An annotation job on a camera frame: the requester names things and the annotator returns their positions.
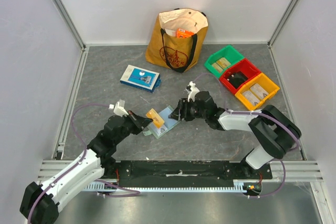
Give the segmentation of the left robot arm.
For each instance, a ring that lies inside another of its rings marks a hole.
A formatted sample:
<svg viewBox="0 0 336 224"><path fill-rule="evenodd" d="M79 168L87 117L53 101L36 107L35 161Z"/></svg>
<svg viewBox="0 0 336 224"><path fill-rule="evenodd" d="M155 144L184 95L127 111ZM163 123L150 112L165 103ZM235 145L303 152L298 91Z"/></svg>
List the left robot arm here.
<svg viewBox="0 0 336 224"><path fill-rule="evenodd" d="M58 174L41 184L30 183L24 192L20 213L28 223L54 223L65 206L91 182L115 174L112 155L129 135L138 135L152 119L128 111L111 116L83 152Z"/></svg>

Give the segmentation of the black credit card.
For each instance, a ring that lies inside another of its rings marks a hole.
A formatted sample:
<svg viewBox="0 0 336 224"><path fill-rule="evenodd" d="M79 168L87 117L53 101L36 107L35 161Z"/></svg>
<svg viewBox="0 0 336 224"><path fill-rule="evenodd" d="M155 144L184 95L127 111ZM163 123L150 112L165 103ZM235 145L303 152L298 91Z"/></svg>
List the black credit card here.
<svg viewBox="0 0 336 224"><path fill-rule="evenodd" d="M233 73L227 79L228 82L235 88L238 89L248 78L241 72Z"/></svg>

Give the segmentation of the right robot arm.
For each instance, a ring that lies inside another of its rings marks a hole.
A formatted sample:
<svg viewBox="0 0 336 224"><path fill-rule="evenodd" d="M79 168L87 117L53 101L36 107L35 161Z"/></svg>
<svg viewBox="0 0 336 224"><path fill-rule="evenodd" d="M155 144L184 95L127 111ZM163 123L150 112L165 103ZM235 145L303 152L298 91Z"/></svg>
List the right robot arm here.
<svg viewBox="0 0 336 224"><path fill-rule="evenodd" d="M181 98L169 118L203 119L214 130L252 132L259 145L244 157L240 166L241 174L248 179L254 178L267 162L281 160L288 152L298 149L302 136L299 128L273 105L256 111L226 110L218 107L207 91Z"/></svg>

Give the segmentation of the gold credit card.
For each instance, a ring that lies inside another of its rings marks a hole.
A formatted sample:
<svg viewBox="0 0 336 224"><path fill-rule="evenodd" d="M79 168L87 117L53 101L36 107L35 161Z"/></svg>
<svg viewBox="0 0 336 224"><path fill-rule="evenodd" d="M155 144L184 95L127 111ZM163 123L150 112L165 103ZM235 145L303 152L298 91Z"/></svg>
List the gold credit card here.
<svg viewBox="0 0 336 224"><path fill-rule="evenodd" d="M158 129L164 125L164 120L154 109L150 109L146 113L146 117L152 119L154 126Z"/></svg>

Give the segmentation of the green card holder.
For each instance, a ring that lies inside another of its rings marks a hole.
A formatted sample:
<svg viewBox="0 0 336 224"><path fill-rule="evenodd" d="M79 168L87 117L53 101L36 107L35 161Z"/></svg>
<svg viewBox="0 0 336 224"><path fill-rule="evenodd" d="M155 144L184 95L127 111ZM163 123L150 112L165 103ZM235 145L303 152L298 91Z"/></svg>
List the green card holder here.
<svg viewBox="0 0 336 224"><path fill-rule="evenodd" d="M179 121L169 118L169 115L172 112L173 108L170 105L161 112L156 112L154 109L150 109L147 112L146 116L149 119L152 119L153 122L147 126L147 130L143 132L143 135L153 135L156 139L159 139L165 133L167 133L177 124L179 124Z"/></svg>

